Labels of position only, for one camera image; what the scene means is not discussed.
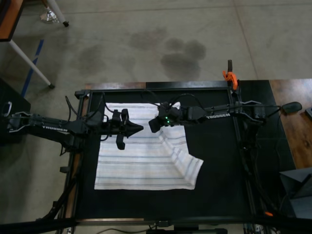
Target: orange object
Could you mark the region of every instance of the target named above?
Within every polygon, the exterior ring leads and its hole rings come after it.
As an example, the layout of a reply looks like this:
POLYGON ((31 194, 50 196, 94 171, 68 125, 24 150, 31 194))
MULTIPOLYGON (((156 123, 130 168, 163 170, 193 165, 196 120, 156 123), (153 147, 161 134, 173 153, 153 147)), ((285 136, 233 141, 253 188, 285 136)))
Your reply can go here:
POLYGON ((233 90, 236 90, 238 87, 236 75, 233 72, 227 72, 226 73, 226 71, 223 71, 222 73, 223 73, 223 77, 225 78, 226 81, 232 81, 233 90))
POLYGON ((267 216, 273 217, 273 214, 270 213, 270 212, 267 212, 267 211, 266 211, 265 214, 266 214, 267 216))

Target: white towel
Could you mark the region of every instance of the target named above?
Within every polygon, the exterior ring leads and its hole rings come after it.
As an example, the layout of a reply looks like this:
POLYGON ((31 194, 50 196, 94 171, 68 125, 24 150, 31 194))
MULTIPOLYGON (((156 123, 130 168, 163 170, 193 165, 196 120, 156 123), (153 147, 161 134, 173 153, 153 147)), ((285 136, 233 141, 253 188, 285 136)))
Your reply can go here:
MULTIPOLYGON (((162 127, 152 133, 148 122, 158 114, 156 106, 143 103, 107 103, 107 106, 120 112, 128 109, 130 121, 142 125, 144 130, 124 138, 125 150, 117 148, 116 136, 101 142, 94 189, 195 188, 203 161, 189 154, 183 126, 162 127)), ((105 114, 109 119, 112 117, 107 110, 105 114)))

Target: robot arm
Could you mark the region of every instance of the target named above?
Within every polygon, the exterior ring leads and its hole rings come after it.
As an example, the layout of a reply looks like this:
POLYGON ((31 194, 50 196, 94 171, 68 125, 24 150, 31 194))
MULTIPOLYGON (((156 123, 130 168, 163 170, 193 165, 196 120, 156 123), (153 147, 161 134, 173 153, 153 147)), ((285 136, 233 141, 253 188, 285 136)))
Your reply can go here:
POLYGON ((158 116, 149 125, 153 133, 158 132, 162 126, 194 125, 223 117, 242 117, 262 125, 266 120, 264 109, 265 106, 256 101, 238 101, 208 108, 181 106, 179 109, 165 102, 158 107, 158 116))
POLYGON ((104 113, 90 113, 86 117, 78 117, 75 121, 66 121, 43 117, 37 114, 18 112, 6 116, 7 130, 11 134, 31 134, 59 142, 67 152, 77 152, 82 149, 81 142, 90 134, 117 135, 116 144, 120 150, 125 149, 124 137, 143 130, 143 126, 129 120, 127 109, 121 112, 113 111, 112 119, 103 122, 104 113))

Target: table leg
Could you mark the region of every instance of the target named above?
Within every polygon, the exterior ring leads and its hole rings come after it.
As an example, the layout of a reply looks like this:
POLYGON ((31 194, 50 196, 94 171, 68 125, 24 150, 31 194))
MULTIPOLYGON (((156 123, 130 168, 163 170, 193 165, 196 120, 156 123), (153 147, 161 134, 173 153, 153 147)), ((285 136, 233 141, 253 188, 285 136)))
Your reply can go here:
POLYGON ((68 27, 69 24, 66 21, 64 15, 62 14, 62 12, 59 9, 58 4, 55 2, 55 0, 47 0, 49 5, 51 6, 52 10, 54 11, 54 13, 56 14, 56 16, 58 17, 58 20, 64 24, 65 27, 68 27))
POLYGON ((9 44, 12 46, 12 48, 18 53, 25 62, 28 63, 29 66, 40 76, 41 79, 43 79, 44 82, 46 82, 49 85, 50 89, 54 89, 55 86, 51 84, 51 82, 47 79, 47 77, 42 74, 42 72, 38 69, 38 67, 35 66, 35 64, 27 57, 27 55, 18 47, 18 45, 15 44, 13 40, 9 41, 9 44))

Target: wooden edge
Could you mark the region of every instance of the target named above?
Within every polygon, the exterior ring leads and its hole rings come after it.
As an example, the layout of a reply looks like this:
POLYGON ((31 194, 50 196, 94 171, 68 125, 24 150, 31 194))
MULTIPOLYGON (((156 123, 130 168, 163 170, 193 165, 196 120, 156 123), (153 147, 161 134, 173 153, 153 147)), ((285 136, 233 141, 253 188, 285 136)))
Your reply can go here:
POLYGON ((78 219, 78 222, 114 222, 114 221, 144 221, 144 218, 87 218, 78 219))
MULTIPOLYGON (((88 103, 89 103, 89 98, 85 97, 85 99, 83 100, 83 104, 82 104, 82 115, 85 115, 87 113, 88 103)), ((71 178, 73 178, 77 172, 77 168, 79 166, 81 157, 82 157, 81 154, 75 154, 74 156, 71 178)), ((73 189, 71 190, 70 194, 68 195, 65 218, 71 218, 73 215, 74 206, 75 206, 75 198, 76 198, 76 187, 77 186, 75 185, 73 189)))
POLYGON ((0 25, 0 41, 10 41, 20 19, 24 0, 11 0, 11 4, 0 25))
POLYGON ((86 84, 86 89, 92 90, 145 89, 145 88, 146 88, 145 82, 86 84))
POLYGON ((312 121, 305 110, 312 106, 312 79, 270 80, 277 105, 298 101, 302 110, 281 115, 296 168, 312 167, 312 121))

